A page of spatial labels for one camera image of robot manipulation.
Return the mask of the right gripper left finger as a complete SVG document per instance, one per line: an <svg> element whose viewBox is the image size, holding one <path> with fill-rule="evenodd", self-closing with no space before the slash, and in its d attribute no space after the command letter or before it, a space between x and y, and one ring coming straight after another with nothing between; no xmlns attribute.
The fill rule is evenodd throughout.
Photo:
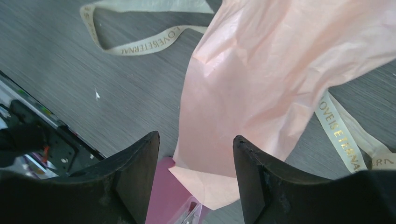
<svg viewBox="0 0 396 224"><path fill-rule="evenodd" d="M68 177L38 180L0 173L3 224L143 224L156 171L160 135Z"/></svg>

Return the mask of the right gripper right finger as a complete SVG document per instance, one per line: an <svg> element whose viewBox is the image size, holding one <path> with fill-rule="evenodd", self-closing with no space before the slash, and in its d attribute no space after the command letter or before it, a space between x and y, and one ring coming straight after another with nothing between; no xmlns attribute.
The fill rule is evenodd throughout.
<svg viewBox="0 0 396 224"><path fill-rule="evenodd" d="M233 156L247 224L393 224L395 171L330 180L297 169L241 135Z"/></svg>

